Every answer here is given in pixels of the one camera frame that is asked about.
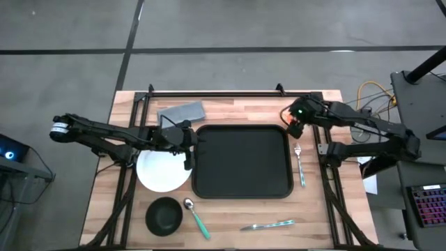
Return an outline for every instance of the spoon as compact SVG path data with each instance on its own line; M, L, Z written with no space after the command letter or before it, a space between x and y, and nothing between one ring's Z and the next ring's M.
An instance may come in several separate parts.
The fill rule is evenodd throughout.
M184 207L186 209L191 210L192 214L195 217L195 221L197 221L198 227L201 230L201 233L203 233L204 238L206 238L206 240L209 240L210 239L210 234L209 234L208 230L206 229L206 227L204 226L204 224L201 222L200 218L198 217L198 215L194 211L194 202L192 202L192 200L189 199L189 198L185 198L184 199Z

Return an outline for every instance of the white plate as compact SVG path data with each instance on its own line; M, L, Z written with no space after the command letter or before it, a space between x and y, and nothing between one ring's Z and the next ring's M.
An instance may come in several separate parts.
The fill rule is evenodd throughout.
M173 155L159 151L141 151L137 174L141 183L153 192L169 192L179 188L192 170L184 170L185 154Z

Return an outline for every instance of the wooden table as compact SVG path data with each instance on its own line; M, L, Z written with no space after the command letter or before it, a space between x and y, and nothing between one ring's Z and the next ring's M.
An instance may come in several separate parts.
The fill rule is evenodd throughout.
M325 100L341 101L339 90L322 92ZM133 97L134 91L116 93L110 124L128 126ZM193 123L193 128L196 130L205 124L253 123L284 126L279 119L279 111L292 103L295 98L151 98L146 125L156 124L157 110L195 100L203 102L206 113L205 121ZM137 118L140 117L141 110L138 112ZM333 128L331 133L333 141L350 144L351 136L348 128ZM291 148L296 142L299 142L302 147L306 188L300 186L298 161ZM289 137L289 143L294 189L284 199L201 199L192 192L191 178L179 189L166 193L152 192L137 181L127 247L144 249L332 248L321 172L312 129L306 127L299 140ZM100 161L98 169L111 163L110 159L103 159ZM88 243L109 217L113 207L118 173L118 167L112 167L96 177L80 244ZM339 173L348 212L366 236L377 243L378 239L369 203L357 164L345 162L339 168ZM196 205L196 212L210 232L211 239L209 241L204 239L192 214L188 211L183 211L183 222L174 234L166 237L152 235L147 230L144 216L150 203L164 196L173 197L178 201L182 201L185 197L191 198ZM336 218L341 242L345 243L342 241L344 235L339 215ZM241 227L251 224L283 220L295 220L296 224L262 231L240 232L239 230ZM116 241L121 236L121 223L122 221L118 222Z

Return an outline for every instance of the green-handled knife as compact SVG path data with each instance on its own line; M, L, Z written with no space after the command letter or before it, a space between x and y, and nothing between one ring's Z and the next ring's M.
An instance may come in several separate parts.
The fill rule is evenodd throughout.
M268 225L258 225L258 224L254 224L248 227L243 227L242 229L240 229L240 231L247 231L247 230L260 230L260 229L266 229L269 227L281 227L281 226L288 226L288 225L293 225L295 222L294 220L287 220L284 222L278 222L278 223L273 223L273 224L268 224Z

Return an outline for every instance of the gray cloth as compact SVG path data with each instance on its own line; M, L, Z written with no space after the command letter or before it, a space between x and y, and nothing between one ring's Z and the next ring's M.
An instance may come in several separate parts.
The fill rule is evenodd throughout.
M166 116L175 123L181 123L186 119L191 122L202 121L205 117L203 104L201 101L191 102L189 104L169 107L157 111L158 125L161 123L161 115ZM162 128L168 128L171 126L173 126L173 124L163 118Z

